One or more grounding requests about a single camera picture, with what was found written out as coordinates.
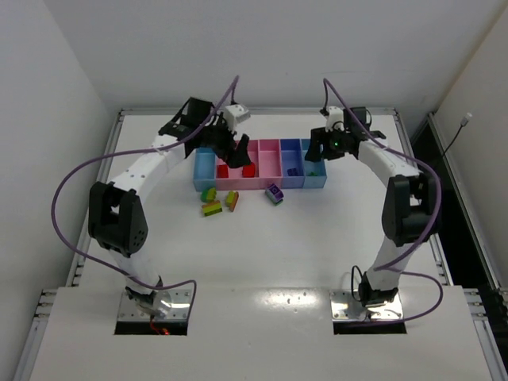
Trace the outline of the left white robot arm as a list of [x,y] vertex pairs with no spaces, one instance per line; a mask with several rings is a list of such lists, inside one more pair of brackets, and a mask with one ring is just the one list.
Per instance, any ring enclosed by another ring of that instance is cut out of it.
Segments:
[[236,138],[247,120],[246,106],[233,103],[221,112],[212,102],[189,98],[159,129],[147,153],[108,183],[90,189],[88,233],[109,251],[126,273],[126,292],[142,310],[154,310],[163,281],[142,247],[148,238],[144,202],[155,186],[195,149],[208,148],[230,168],[250,164],[247,135]]

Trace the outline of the purple curved lego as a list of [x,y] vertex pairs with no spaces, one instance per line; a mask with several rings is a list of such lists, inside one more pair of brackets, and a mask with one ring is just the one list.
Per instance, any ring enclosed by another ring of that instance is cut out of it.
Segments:
[[283,194],[282,190],[274,183],[270,184],[265,189],[265,194],[267,195],[267,197],[270,199],[270,201],[273,204],[275,203],[275,200],[277,200],[279,198],[284,198],[284,194]]

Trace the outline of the red apple lego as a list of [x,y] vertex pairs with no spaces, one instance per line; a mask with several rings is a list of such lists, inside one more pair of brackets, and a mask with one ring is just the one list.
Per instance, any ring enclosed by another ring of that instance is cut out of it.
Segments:
[[243,178],[254,178],[256,177],[256,165],[254,163],[250,163],[242,167],[242,177]]

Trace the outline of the small pink bin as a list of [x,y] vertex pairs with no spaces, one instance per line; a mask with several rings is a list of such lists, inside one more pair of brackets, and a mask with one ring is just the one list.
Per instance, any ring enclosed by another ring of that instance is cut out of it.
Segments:
[[272,183],[277,186],[282,184],[281,148],[278,139],[259,140],[258,164],[262,189]]

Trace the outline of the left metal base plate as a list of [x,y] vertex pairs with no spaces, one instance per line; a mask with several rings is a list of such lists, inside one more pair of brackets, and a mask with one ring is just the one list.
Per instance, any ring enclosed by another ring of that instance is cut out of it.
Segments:
[[191,290],[171,289],[158,291],[153,300],[139,301],[125,291],[117,311],[119,322],[184,322],[189,315]]

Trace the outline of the large pink bin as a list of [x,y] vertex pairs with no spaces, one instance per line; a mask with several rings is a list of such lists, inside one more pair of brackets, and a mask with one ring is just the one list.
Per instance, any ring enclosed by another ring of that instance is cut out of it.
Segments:
[[259,141],[250,140],[248,143],[248,155],[252,163],[255,164],[255,174],[253,177],[247,178],[243,176],[243,169],[230,168],[228,176],[222,178],[219,176],[219,167],[225,165],[225,162],[219,158],[215,160],[215,182],[216,188],[220,191],[247,191],[260,189],[259,176]]

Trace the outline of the tan lego brick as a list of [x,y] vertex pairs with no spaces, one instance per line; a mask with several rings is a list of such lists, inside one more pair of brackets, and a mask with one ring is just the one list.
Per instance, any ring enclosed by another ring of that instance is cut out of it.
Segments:
[[230,200],[230,203],[229,203],[229,210],[231,212],[233,212],[235,210],[237,202],[238,202],[238,199],[239,199],[239,193],[238,192],[233,192],[231,200]]

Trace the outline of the metal base plate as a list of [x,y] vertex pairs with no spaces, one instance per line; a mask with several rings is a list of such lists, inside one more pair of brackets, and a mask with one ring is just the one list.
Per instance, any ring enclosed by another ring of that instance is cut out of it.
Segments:
[[396,294],[391,302],[367,306],[362,306],[346,289],[331,290],[329,297],[334,323],[400,321],[404,318],[400,294]]
[[125,291],[117,311],[119,322],[184,322],[189,315],[191,290],[171,289],[158,291],[153,300],[139,301]]

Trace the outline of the lime green round lego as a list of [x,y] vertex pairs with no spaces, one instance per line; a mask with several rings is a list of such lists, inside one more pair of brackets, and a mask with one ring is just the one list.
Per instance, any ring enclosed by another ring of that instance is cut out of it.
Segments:
[[215,187],[208,187],[206,188],[200,196],[200,199],[204,203],[210,203],[214,202],[217,197],[217,190]]

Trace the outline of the red lego brick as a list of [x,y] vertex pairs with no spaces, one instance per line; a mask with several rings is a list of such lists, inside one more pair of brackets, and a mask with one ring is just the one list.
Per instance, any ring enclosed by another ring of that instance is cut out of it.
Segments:
[[229,177],[229,167],[226,164],[217,165],[217,178],[227,179]]

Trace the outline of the lime and orange lego stack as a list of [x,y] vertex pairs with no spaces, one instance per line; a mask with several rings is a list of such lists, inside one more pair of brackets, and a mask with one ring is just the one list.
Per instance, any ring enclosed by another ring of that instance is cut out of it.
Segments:
[[204,217],[209,217],[223,211],[222,204],[219,200],[208,202],[202,206],[202,214]]

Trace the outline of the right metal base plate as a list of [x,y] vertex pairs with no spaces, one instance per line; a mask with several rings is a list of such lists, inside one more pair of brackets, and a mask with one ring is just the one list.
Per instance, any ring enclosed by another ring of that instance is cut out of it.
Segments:
[[346,289],[331,290],[329,297],[334,323],[400,321],[404,318],[400,294],[396,294],[391,302],[367,306],[362,306]]

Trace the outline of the lime curved lego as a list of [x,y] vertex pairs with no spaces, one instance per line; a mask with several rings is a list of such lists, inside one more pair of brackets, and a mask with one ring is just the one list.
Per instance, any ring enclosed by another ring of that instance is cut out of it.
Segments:
[[225,198],[225,204],[227,206],[230,206],[234,200],[234,197],[235,197],[235,194],[236,192],[233,191],[233,190],[230,190],[229,193],[227,194],[226,198]]

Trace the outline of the dark blue bin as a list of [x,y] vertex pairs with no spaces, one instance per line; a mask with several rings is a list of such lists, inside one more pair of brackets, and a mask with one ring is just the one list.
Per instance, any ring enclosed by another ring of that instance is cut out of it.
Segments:
[[[281,139],[281,164],[282,164],[282,188],[302,188],[304,183],[304,172],[302,163],[302,147],[299,139]],[[287,170],[296,168],[298,176],[289,176]]]

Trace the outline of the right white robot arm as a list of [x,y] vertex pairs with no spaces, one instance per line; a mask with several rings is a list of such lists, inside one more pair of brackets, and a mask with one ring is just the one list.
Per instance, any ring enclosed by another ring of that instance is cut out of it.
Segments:
[[366,108],[347,111],[327,106],[321,114],[325,126],[310,131],[305,160],[335,160],[349,154],[369,167],[386,187],[383,243],[373,265],[361,275],[357,301],[362,306],[391,302],[410,258],[406,251],[419,239],[427,241],[438,228],[439,217],[433,214],[440,209],[437,181],[387,147],[384,134],[370,130],[371,115]]

